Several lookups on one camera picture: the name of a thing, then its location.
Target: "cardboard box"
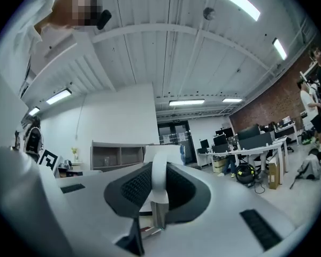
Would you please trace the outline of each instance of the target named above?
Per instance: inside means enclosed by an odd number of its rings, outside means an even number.
[[[218,160],[218,161],[214,161],[213,172],[221,173],[224,169],[225,164],[226,164],[226,158]]]
[[[275,190],[279,185],[279,157],[276,154],[269,161],[269,174],[267,176],[269,182],[269,188]]]

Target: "black bag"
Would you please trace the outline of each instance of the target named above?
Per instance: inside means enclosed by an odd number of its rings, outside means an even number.
[[[301,135],[302,142],[306,141],[306,140],[309,140],[311,137],[312,137],[311,131],[303,131],[302,132],[302,135]]]
[[[31,156],[36,162],[39,159],[39,152],[43,146],[43,135],[39,128],[33,127],[25,139],[24,152]]]

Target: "sign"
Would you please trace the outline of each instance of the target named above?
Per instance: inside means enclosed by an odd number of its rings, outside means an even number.
[[[184,132],[180,132],[178,137],[180,142],[186,141],[186,134]]]
[[[170,135],[163,135],[163,144],[170,143]]]

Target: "white desk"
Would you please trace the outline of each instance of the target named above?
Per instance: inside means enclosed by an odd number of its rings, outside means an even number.
[[[288,168],[288,149],[286,143],[287,137],[284,136],[281,139],[275,140],[272,145],[268,145],[265,147],[253,148],[253,149],[242,149],[242,150],[233,150],[231,152],[223,152],[223,153],[207,153],[202,155],[210,155],[211,160],[213,161],[214,156],[227,156],[227,155],[234,155],[235,156],[235,163],[236,166],[239,166],[239,159],[238,154],[241,155],[252,155],[252,154],[261,154],[267,150],[277,149],[278,150],[278,157],[279,157],[279,183],[283,183],[283,175],[284,175],[284,165],[283,165],[283,155],[282,155],[282,145],[284,145],[284,153],[285,153],[285,163],[286,169]]]
[[[297,142],[297,145],[299,145],[299,138],[297,136],[297,129],[296,129],[296,126],[295,126],[295,122],[291,123],[290,125],[287,125],[285,127],[282,127],[282,128],[279,128],[279,129],[276,129],[275,128],[275,133],[278,133],[278,132],[281,132],[281,131],[284,131],[284,130],[287,130],[289,128],[293,127],[294,128],[294,133],[295,133],[295,137],[296,137],[296,142]]]

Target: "desk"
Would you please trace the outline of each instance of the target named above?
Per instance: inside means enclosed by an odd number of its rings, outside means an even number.
[[[284,130],[287,130],[289,128],[293,127],[294,128],[294,133],[295,133],[295,137],[296,137],[296,142],[297,142],[297,145],[299,145],[299,138],[297,136],[297,129],[296,129],[296,126],[295,126],[295,122],[291,123],[290,125],[287,125],[285,127],[282,127],[282,128],[279,128],[279,129],[276,129],[275,128],[275,133],[278,133],[278,132],[281,132],[281,131],[284,131]]]
[[[198,153],[197,154],[198,157],[201,157],[201,158],[209,158],[210,159],[210,163],[212,163],[212,166],[213,166],[213,156],[212,156],[212,153]],[[197,160],[197,165],[202,168],[202,160],[201,159],[198,159]]]
[[[286,139],[287,139],[287,137],[284,136],[281,139],[275,140],[272,145],[265,146],[265,147],[259,147],[259,148],[253,148],[253,149],[243,149],[243,150],[233,150],[231,152],[223,152],[223,153],[207,153],[204,155],[211,155],[212,160],[213,160],[213,156],[234,155],[236,166],[239,166],[238,154],[241,154],[241,155],[261,154],[261,153],[263,153],[267,150],[270,150],[270,149],[277,149],[278,156],[279,156],[279,169],[280,169],[279,170],[279,183],[282,184],[283,183],[283,175],[284,175],[282,145],[284,145],[285,163],[287,165],[286,168],[288,168],[288,150],[287,150]]]

